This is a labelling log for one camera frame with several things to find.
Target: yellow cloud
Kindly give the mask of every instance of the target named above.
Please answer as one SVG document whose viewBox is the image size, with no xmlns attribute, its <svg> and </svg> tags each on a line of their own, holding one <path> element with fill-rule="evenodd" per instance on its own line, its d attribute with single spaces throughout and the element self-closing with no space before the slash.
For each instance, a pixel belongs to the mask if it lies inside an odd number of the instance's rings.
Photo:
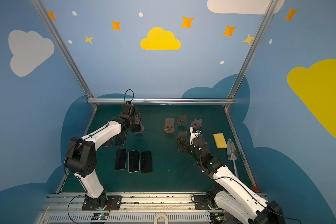
<svg viewBox="0 0 336 224">
<path fill-rule="evenodd" d="M 336 138 L 336 59 L 322 60 L 309 69 L 296 67 L 289 72 L 287 82 Z"/>
<path fill-rule="evenodd" d="M 148 32 L 147 38 L 141 40 L 141 47 L 146 50 L 174 51 L 178 50 L 181 45 L 172 32 L 165 31 L 161 27 L 152 28 Z"/>
</svg>

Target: robotic arm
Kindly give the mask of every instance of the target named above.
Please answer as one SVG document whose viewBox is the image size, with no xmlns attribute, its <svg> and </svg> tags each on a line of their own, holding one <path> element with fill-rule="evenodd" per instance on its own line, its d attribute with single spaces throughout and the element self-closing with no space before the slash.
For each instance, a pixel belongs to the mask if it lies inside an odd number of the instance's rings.
<svg viewBox="0 0 336 224">
<path fill-rule="evenodd" d="M 81 138 L 73 137 L 67 148 L 64 166 L 73 172 L 85 189 L 84 204 L 97 210 L 107 207 L 106 190 L 96 175 L 96 151 L 113 136 L 131 129 L 142 132 L 140 114 L 136 106 L 127 101 L 118 117 L 114 117 L 98 130 Z"/>
<path fill-rule="evenodd" d="M 196 159 L 199 169 L 208 178 L 220 184 L 208 192 L 208 204 L 211 208 L 222 208 L 244 224 L 285 224 L 281 207 L 276 202 L 269 203 L 250 190 L 233 173 L 212 156 L 209 146 L 202 136 L 199 126 L 190 128 L 190 140 L 184 135 L 177 137 L 178 150 L 184 154 L 190 153 Z"/>
</svg>

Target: green table surface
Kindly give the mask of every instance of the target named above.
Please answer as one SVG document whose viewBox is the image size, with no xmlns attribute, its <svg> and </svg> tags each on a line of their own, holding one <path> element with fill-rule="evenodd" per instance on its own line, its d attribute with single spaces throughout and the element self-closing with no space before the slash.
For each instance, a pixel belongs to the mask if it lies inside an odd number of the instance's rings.
<svg viewBox="0 0 336 224">
<path fill-rule="evenodd" d="M 184 155 L 177 150 L 176 137 L 180 130 L 189 132 L 190 123 L 199 118 L 203 120 L 202 135 L 206 139 L 211 154 L 216 156 L 233 172 L 233 162 L 228 160 L 226 149 L 217 149 L 214 133 L 223 133 L 225 140 L 232 139 L 236 145 L 222 106 L 195 105 L 137 105 L 141 114 L 141 123 L 145 130 L 135 135 L 127 132 L 123 146 L 115 146 L 115 139 L 111 147 L 101 147 L 97 150 L 96 173 L 99 181 L 107 192 L 206 192 L 218 185 L 208 179 L 199 168 L 190 163 L 191 155 Z M 112 117 L 117 116 L 122 105 L 100 105 L 90 125 L 91 133 L 106 124 Z M 187 115 L 187 124 L 178 125 L 178 116 Z M 163 130 L 166 118 L 175 119 L 175 132 L 167 134 Z M 115 171 L 116 150 L 127 149 L 126 169 Z M 152 152 L 152 173 L 129 173 L 128 152 L 139 150 Z M 239 177 L 250 189 L 253 189 L 245 166 L 239 154 L 236 160 Z M 68 178 L 62 191 L 83 191 L 83 187 L 76 178 Z"/>
</svg>

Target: white cloud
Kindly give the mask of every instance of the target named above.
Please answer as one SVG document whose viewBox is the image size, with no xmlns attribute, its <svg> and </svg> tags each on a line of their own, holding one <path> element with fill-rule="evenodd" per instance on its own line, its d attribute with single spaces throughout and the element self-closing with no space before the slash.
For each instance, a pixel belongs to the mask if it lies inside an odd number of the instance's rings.
<svg viewBox="0 0 336 224">
<path fill-rule="evenodd" d="M 285 0 L 278 0 L 277 13 Z M 270 0 L 208 0 L 208 9 L 214 13 L 265 14 Z"/>
<path fill-rule="evenodd" d="M 13 30 L 9 34 L 9 47 L 13 53 L 10 66 L 15 75 L 23 77 L 48 59 L 55 50 L 54 43 L 35 31 Z"/>
</svg>

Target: yellow sponge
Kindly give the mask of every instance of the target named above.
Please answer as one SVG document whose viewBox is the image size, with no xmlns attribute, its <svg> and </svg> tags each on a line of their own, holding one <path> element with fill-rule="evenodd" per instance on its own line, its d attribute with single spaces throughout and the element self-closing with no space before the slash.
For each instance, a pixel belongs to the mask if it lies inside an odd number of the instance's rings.
<svg viewBox="0 0 336 224">
<path fill-rule="evenodd" d="M 227 148 L 228 147 L 226 145 L 226 141 L 225 141 L 223 133 L 213 134 L 213 136 L 214 136 L 214 140 L 215 140 L 215 144 L 217 148 Z"/>
</svg>

